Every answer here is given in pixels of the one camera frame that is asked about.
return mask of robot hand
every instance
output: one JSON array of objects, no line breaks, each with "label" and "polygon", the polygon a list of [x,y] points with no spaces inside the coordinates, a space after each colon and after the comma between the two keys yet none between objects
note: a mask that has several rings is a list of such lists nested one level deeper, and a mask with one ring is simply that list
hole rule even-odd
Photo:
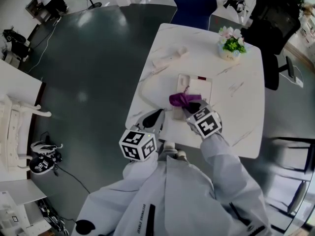
[{"label": "robot hand", "polygon": [[221,132],[221,120],[217,112],[204,100],[189,102],[188,107],[183,108],[186,121],[191,130],[200,135],[202,139],[211,136],[215,132]]}]

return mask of white jacket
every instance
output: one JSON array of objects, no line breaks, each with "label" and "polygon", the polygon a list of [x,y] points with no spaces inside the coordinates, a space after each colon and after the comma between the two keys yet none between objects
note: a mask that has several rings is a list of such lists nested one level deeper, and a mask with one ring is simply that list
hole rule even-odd
[{"label": "white jacket", "polygon": [[[91,193],[77,222],[91,222],[87,235],[262,236],[271,235],[259,185],[224,139],[201,144],[212,180],[197,167],[154,153],[128,164],[124,180]],[[79,236],[74,228],[73,236]]]}]

